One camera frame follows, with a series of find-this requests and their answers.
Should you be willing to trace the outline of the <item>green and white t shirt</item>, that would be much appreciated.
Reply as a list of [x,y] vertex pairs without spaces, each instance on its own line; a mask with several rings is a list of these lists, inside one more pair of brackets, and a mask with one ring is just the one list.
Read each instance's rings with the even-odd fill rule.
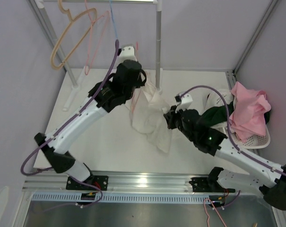
[[[234,112],[234,96],[228,89],[219,89],[218,92],[225,99],[229,115]],[[214,91],[211,91],[207,96],[207,101],[203,114],[201,115],[202,122],[207,127],[222,128],[227,127],[226,108],[221,97]]]

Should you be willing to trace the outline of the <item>pink t shirt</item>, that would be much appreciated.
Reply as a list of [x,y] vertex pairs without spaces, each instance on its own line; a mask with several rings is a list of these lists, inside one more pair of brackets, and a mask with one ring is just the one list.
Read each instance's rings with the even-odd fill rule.
[[271,110],[264,90],[247,89],[240,82],[236,82],[231,89],[234,96],[234,111],[230,116],[231,128],[238,140],[246,140],[258,135],[266,135],[266,121],[264,114]]

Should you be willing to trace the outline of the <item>blue hanger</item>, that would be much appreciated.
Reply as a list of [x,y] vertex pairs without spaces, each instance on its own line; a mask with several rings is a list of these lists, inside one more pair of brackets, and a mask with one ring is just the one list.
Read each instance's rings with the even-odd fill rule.
[[118,32],[117,32],[117,26],[116,26],[116,21],[114,17],[114,12],[113,12],[113,7],[112,7],[112,0],[109,0],[109,6],[110,6],[110,13],[111,13],[111,19],[112,19],[112,24],[115,32],[115,37],[118,40]]

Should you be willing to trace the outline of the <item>beige wooden hanger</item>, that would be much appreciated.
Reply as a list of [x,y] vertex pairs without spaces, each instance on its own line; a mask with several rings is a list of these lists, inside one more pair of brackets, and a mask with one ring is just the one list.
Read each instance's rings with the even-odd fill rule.
[[[83,43],[85,38],[89,35],[91,29],[94,27],[96,23],[96,19],[98,17],[98,11],[96,8],[90,8],[88,5],[86,5],[86,8],[76,14],[73,15],[71,10],[69,8],[66,8],[63,5],[63,0],[58,0],[57,5],[59,8],[59,11],[67,16],[68,23],[65,27],[65,29],[62,31],[61,35],[58,37],[57,41],[55,42],[55,45],[53,47],[52,53],[50,55],[50,64],[52,69],[54,70],[60,70],[63,68],[63,66],[68,62],[68,60],[72,57],[72,55],[75,53],[75,51],[78,49],[78,47]],[[80,22],[83,22],[84,19],[89,20],[89,26],[86,29],[85,32],[82,32],[81,35],[78,37],[77,41],[72,41],[71,44],[67,44],[67,41],[71,41],[71,32],[76,31],[76,26],[80,24]],[[55,63],[55,56],[59,54],[59,49],[63,46],[68,46],[70,50],[65,53],[63,56],[63,59],[60,60],[59,63]]]

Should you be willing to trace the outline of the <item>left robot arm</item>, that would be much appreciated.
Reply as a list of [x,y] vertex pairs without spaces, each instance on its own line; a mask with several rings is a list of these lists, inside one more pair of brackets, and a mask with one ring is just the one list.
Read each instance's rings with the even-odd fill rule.
[[48,134],[38,133],[34,137],[55,172],[66,173],[84,190],[93,186],[93,173],[69,153],[69,148],[93,123],[130,100],[134,90],[144,86],[146,80],[146,73],[139,62],[123,61],[104,84],[99,82],[89,91],[70,119],[58,129]]

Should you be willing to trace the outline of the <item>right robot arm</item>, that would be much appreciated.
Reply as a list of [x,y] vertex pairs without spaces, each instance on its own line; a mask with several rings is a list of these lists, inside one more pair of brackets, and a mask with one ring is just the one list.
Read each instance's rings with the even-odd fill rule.
[[242,170],[239,174],[214,167],[203,183],[192,179],[195,192],[244,192],[260,196],[270,206],[286,211],[286,164],[266,160],[246,149],[237,149],[231,140],[202,124],[198,111],[173,106],[164,118],[169,129],[179,130],[201,152],[226,160]]

